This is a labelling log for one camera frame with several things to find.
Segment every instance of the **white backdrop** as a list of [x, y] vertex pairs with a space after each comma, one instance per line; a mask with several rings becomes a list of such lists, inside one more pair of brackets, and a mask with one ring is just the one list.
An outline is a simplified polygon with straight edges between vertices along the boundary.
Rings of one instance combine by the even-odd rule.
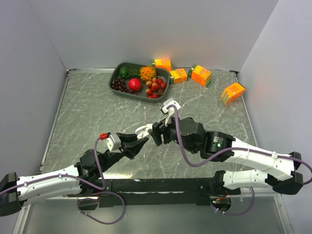
[[[280, 0], [239, 80], [259, 146], [272, 151], [297, 151], [312, 165], [311, 0]], [[304, 180], [311, 173], [301, 166]], [[297, 195], [283, 196], [294, 233], [312, 232], [312, 184]]]
[[[0, 1], [0, 180], [35, 175], [66, 78], [56, 51], [26, 0]], [[18, 214], [0, 217], [13, 232]]]
[[171, 58], [239, 71], [278, 0], [28, 0], [66, 69]]

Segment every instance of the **orange box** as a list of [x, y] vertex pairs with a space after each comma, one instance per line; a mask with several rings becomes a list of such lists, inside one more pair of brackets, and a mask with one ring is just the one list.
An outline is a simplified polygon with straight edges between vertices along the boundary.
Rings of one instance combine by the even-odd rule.
[[170, 71], [170, 84], [176, 84], [187, 80], [187, 74], [184, 68]]
[[153, 59], [152, 65], [154, 67], [159, 67], [159, 68], [165, 69], [168, 72], [172, 71], [172, 65], [171, 65], [171, 61], [169, 59]]
[[245, 90], [246, 88], [239, 82], [236, 82], [234, 84], [231, 84], [229, 87], [226, 87], [221, 95], [221, 98], [224, 101], [224, 105], [227, 105], [242, 96]]
[[189, 70], [189, 77], [207, 88], [212, 84], [211, 71], [194, 64]]

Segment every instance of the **gray marble surface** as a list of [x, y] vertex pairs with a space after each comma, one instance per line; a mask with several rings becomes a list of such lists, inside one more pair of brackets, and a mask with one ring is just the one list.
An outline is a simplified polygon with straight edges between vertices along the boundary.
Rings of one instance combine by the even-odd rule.
[[[93, 147], [100, 133], [134, 133], [136, 128], [164, 117], [159, 111], [162, 103], [151, 104], [113, 94], [108, 88], [110, 75], [70, 74], [44, 173], [78, 162], [84, 151]], [[206, 130], [225, 132], [254, 145], [241, 98], [227, 106], [221, 99], [223, 89], [235, 82], [234, 76], [234, 73], [215, 71], [210, 88], [193, 80], [170, 85], [166, 99], [174, 98], [180, 103], [181, 118], [193, 117]], [[98, 151], [105, 150], [102, 141]], [[188, 157], [194, 163], [202, 160], [199, 155], [190, 153]], [[241, 171], [248, 168], [219, 162], [192, 168], [184, 162], [178, 145], [170, 143], [157, 147], [150, 139], [134, 160], [123, 158], [105, 173], [105, 178], [212, 177], [218, 170]]]

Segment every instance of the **green pepper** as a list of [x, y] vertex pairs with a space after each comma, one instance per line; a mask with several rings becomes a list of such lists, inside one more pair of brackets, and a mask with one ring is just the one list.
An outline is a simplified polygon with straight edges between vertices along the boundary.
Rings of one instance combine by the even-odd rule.
[[121, 78], [123, 79], [127, 78], [128, 74], [129, 74], [129, 70], [127, 67], [121, 67], [119, 69], [119, 75]]

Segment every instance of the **gray tray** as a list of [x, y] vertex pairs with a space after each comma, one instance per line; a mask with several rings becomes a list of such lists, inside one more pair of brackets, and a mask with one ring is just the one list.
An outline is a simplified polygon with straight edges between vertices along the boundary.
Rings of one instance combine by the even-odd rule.
[[[151, 103], [157, 103], [162, 101], [167, 93], [167, 90], [169, 88], [169, 79], [170, 79], [170, 73], [167, 70], [161, 69], [161, 68], [157, 68], [156, 67], [156, 71], [157, 71], [157, 76], [158, 77], [162, 77], [164, 82], [167, 83], [166, 89], [164, 91], [164, 95], [160, 96], [159, 98], [148, 98], [146, 96], [145, 90], [148, 89], [148, 87], [146, 86], [146, 84], [142, 81], [142, 89], [139, 92], [136, 92], [136, 95], [133, 94], [128, 94], [128, 93], [123, 93], [121, 91], [116, 91], [114, 89], [112, 89], [112, 82], [115, 79], [120, 78], [119, 76], [119, 69], [121, 67], [133, 67], [133, 68], [137, 68], [140, 69], [141, 67], [144, 67], [146, 65], [141, 65], [141, 64], [136, 64], [136, 63], [130, 63], [130, 62], [122, 62], [120, 63], [114, 70], [114, 72], [111, 75], [111, 78], [109, 79], [109, 83], [108, 86], [109, 88], [113, 91], [114, 94], [119, 95], [119, 96], [123, 96], [126, 98], [132, 98], [132, 99], [136, 99], [136, 100], [140, 100], [140, 101], [146, 101], [146, 102], [151, 102]], [[128, 83], [129, 80], [131, 80], [131, 78], [125, 79], [127, 87], [128, 87]]]

